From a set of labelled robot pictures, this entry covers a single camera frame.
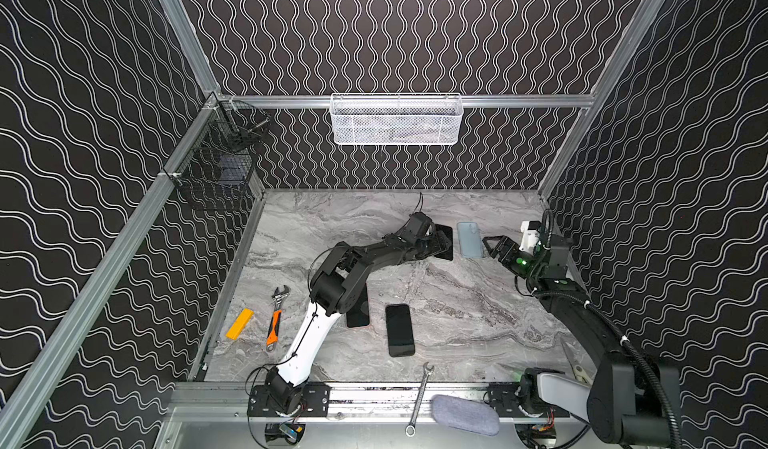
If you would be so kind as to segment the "pale blue phone case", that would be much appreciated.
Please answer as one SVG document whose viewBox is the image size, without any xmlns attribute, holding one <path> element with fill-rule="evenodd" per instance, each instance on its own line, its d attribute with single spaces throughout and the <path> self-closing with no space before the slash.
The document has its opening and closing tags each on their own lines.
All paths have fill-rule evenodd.
<svg viewBox="0 0 768 449">
<path fill-rule="evenodd" d="M 475 222 L 459 222 L 457 224 L 460 252 L 465 259 L 482 259 L 484 246 L 480 229 Z"/>
</svg>

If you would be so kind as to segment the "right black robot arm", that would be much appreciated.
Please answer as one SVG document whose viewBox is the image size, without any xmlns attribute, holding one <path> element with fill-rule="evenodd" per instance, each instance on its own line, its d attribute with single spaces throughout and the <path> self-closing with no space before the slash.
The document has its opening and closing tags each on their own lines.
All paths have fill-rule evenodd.
<svg viewBox="0 0 768 449">
<path fill-rule="evenodd" d="M 526 370 L 518 389 L 521 410 L 563 409 L 607 444 L 681 447 L 678 368 L 643 354 L 568 277 L 567 240 L 541 235 L 523 249 L 507 236 L 489 236 L 483 244 L 491 258 L 524 282 L 529 296 L 566 326 L 597 369 L 591 384 L 557 371 Z"/>
</svg>

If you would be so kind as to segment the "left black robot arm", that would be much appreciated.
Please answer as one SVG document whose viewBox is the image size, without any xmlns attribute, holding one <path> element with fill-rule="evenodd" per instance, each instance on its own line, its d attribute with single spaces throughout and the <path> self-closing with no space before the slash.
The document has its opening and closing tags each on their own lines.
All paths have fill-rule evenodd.
<svg viewBox="0 0 768 449">
<path fill-rule="evenodd" d="M 300 406 L 317 353 L 336 321 L 367 295 L 372 273 L 429 258 L 453 259 L 453 230 L 421 211 L 379 242 L 333 246 L 319 268 L 309 273 L 309 304 L 296 337 L 266 374 L 264 385 L 275 410 L 291 414 Z"/>
</svg>

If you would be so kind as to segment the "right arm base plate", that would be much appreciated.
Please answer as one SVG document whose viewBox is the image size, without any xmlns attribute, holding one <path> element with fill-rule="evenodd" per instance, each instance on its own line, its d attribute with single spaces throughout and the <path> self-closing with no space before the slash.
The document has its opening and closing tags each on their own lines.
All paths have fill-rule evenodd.
<svg viewBox="0 0 768 449">
<path fill-rule="evenodd" d="M 491 383 L 485 390 L 482 401 L 489 405 L 501 419 L 532 419 L 545 421 L 550 416 L 555 419 L 568 419 L 570 413 L 557 406 L 542 403 L 534 408 L 530 403 L 524 403 L 519 397 L 519 384 Z"/>
</svg>

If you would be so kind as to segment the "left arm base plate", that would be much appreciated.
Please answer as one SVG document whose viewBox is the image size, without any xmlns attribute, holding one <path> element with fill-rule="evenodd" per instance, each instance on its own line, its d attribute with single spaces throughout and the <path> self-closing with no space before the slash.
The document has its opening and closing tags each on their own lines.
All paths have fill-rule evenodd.
<svg viewBox="0 0 768 449">
<path fill-rule="evenodd" d="M 328 415 L 331 387 L 306 383 L 300 388 L 279 383 L 254 385 L 250 389 L 247 415 L 252 418 L 323 418 Z"/>
</svg>

